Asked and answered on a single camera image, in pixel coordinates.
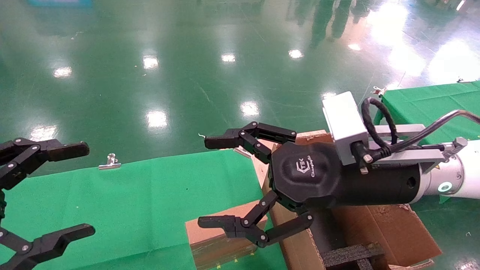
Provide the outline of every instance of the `glossy floor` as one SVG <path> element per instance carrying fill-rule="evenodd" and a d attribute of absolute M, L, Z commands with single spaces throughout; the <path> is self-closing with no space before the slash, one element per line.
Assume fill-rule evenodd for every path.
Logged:
<path fill-rule="evenodd" d="M 45 174 L 327 129 L 331 95 L 478 79 L 479 23 L 474 0 L 2 0 L 0 141 L 90 145 Z"/>

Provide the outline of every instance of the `brown cardboard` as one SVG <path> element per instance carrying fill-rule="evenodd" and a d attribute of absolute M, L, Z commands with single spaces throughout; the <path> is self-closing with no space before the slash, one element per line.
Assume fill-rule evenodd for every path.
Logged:
<path fill-rule="evenodd" d="M 325 131 L 297 135 L 296 143 L 305 145 L 313 142 L 333 143 Z M 268 167 L 262 166 L 253 157 L 262 191 L 266 194 Z M 379 243 L 385 251 L 385 258 L 391 269 L 419 270 L 433 264 L 432 257 L 441 251 L 417 214 L 405 205 L 357 206 L 333 209 L 335 218 L 342 228 L 349 245 Z M 279 204 L 270 211 L 275 226 L 295 218 Z M 303 231 L 280 243 L 289 270 L 324 269 L 309 231 Z"/>
<path fill-rule="evenodd" d="M 212 214 L 211 216 L 233 215 L 244 217 L 258 200 Z M 263 229 L 267 222 L 264 216 L 257 224 Z M 244 238 L 227 238 L 223 229 L 204 229 L 198 226 L 198 219 L 185 222 L 188 241 L 192 250 L 193 260 L 198 270 L 210 269 L 242 256 L 253 253 L 257 246 Z"/>

